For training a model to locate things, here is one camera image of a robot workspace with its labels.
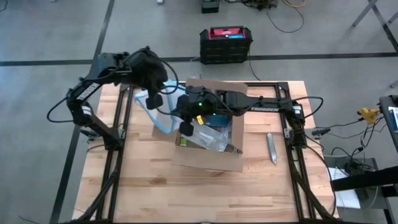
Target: black case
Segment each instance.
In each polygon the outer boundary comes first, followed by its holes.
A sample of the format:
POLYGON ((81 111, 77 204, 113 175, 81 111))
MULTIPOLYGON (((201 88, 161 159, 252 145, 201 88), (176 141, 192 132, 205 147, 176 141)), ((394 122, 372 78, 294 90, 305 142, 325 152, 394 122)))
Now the black case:
POLYGON ((208 64, 242 63, 248 59, 251 31, 243 26, 212 27, 212 29, 242 28, 246 38, 209 40, 208 30, 200 33, 200 62, 208 64))

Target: plastic bag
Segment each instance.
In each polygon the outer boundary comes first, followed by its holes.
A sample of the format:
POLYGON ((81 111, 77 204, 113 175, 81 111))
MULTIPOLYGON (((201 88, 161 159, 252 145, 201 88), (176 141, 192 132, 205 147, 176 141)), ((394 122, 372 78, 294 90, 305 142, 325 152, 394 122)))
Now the plastic bag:
MULTIPOLYGON (((167 86, 175 86, 177 83, 175 81, 169 80, 164 84, 167 86)), ((163 89, 162 92, 170 93, 173 90, 174 87, 167 87, 163 89)), ((159 95, 163 99, 163 105, 160 106, 159 109, 165 113, 171 112, 177 106, 178 97, 184 94, 185 91, 181 89, 178 89, 177 91, 169 95, 159 93, 159 95)), ((171 132, 179 128, 180 123, 182 122, 181 118, 162 114, 158 112, 157 109, 148 110, 145 102, 147 98, 148 98, 148 91, 144 90, 136 94, 134 100, 142 106, 142 108, 148 114, 149 118, 152 120, 152 122, 155 124, 156 127, 158 127, 162 132, 166 134, 170 134, 171 132)))

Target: wooden table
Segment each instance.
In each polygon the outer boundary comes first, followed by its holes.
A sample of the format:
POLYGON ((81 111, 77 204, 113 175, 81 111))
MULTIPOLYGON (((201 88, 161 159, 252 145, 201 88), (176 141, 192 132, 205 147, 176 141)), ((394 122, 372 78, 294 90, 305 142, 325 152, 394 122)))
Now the wooden table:
MULTIPOLYGON (((304 82, 289 82, 289 86, 293 99, 307 95, 304 82)), ((99 101, 97 115, 109 126, 113 122, 118 91, 118 86, 104 86, 99 101)), ((274 90, 267 87, 249 87, 248 94, 275 97, 274 90)), ((309 101, 300 102, 304 113, 309 114, 309 101)), ((114 222, 296 222, 279 115, 249 112, 244 115, 244 122, 242 173, 173 166, 174 144, 154 139, 153 123, 144 110, 133 103, 114 222), (269 157, 266 142, 269 132, 274 134, 277 165, 269 157)), ((312 117, 307 118, 305 127, 315 127, 312 117)), ((97 144, 102 142, 98 140, 91 146, 97 144)), ((311 141, 308 145, 322 155, 318 145, 311 141)), ((303 153, 310 187, 331 211, 333 193, 325 165, 314 152, 304 150, 303 153)), ((100 191, 105 160, 103 147, 87 154, 73 218, 79 217, 100 191)), ((307 214, 303 197, 302 202, 307 214)))

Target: metal tool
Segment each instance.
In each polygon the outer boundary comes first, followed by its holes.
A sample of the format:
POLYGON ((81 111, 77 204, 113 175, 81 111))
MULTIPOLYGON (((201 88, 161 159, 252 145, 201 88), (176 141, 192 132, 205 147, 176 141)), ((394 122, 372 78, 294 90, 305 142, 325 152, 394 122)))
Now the metal tool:
POLYGON ((271 157, 271 161, 272 161, 272 163, 276 164, 275 144, 274 144, 274 138, 272 138, 271 133, 267 134, 267 139, 268 139, 268 149, 269 149, 269 155, 271 157))

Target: black metal frame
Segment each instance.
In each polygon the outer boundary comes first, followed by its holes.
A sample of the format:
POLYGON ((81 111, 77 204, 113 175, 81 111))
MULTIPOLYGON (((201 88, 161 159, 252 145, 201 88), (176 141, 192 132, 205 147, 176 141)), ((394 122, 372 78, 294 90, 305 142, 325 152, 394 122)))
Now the black metal frame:
MULTIPOLYGON (((281 90, 284 91, 286 98, 290 99, 290 91, 289 91, 289 84, 287 82, 246 82, 245 83, 247 86, 258 86, 258 87, 273 87, 275 92, 276 92, 276 98, 282 98, 281 90)), ((122 108, 122 103, 123 103, 123 97, 124 97, 124 92, 126 90, 125 86, 121 87, 121 90, 119 92, 119 98, 118 98, 118 103, 116 105, 116 114, 113 122, 113 126, 117 126, 119 123, 119 118, 121 114, 121 108, 122 108)), ((127 98, 127 105, 126 105, 126 113, 124 115, 124 123, 123 123, 123 129, 127 130, 128 123, 129 123, 129 117, 131 113, 131 104, 132 104, 132 98, 133 98, 133 88, 129 89, 128 93, 128 98, 127 98)), ((280 114, 280 120, 282 123, 282 128, 283 130, 287 129, 287 124, 285 117, 283 114, 280 114)), ((104 174, 103 174, 103 181, 102 181, 102 188, 100 194, 97 196, 100 200, 98 200, 99 203, 96 204, 95 209, 96 209, 96 217, 95 220, 93 221, 88 221, 88 220, 74 220, 71 221, 70 223, 113 223, 113 218, 114 218, 114 209, 116 206, 116 199, 117 199, 117 194, 118 194, 118 186, 119 186, 119 179, 120 179, 120 172, 121 172, 121 166, 123 163, 123 152, 124 152, 124 142, 126 140, 126 135, 122 135, 122 142, 123 146, 122 149, 118 151, 118 158, 116 160, 116 165, 115 165, 115 170, 112 173, 112 175, 109 176, 109 173, 111 171, 111 161, 113 158, 113 150, 108 151, 108 155, 106 158, 106 163, 104 167, 104 174), (106 219, 103 219, 103 208, 104 208, 104 199, 105 199, 105 194, 107 191, 110 189, 110 187, 113 186, 112 192, 111 192, 111 199, 109 201, 109 210, 108 210, 108 217, 106 219)), ((309 181, 308 181, 308 175, 307 175, 307 170, 305 168, 305 161, 303 158, 303 153, 301 150, 297 150, 297 155, 298 155, 298 163, 300 164, 300 173, 297 171, 295 164, 294 164, 294 158, 292 154, 292 149, 289 147, 289 138, 285 138, 285 146, 286 146, 286 152, 287 152, 287 159, 288 159, 288 164, 289 164, 289 171, 290 171, 290 178, 292 181, 292 190, 294 193, 294 200, 295 200, 295 206, 297 209, 297 215, 298 215, 298 220, 300 223, 344 223, 342 221, 338 220, 328 220, 329 217, 326 217, 326 220, 317 220, 316 215, 315 215, 315 208, 320 211, 320 203, 314 196, 314 194, 311 193, 310 187, 309 187, 309 181), (302 208, 302 201, 300 197, 300 192, 299 192, 299 185, 301 188, 303 188, 305 194, 305 199, 307 201, 307 206, 308 206, 308 213, 309 213, 309 218, 305 218, 303 208, 302 208)))

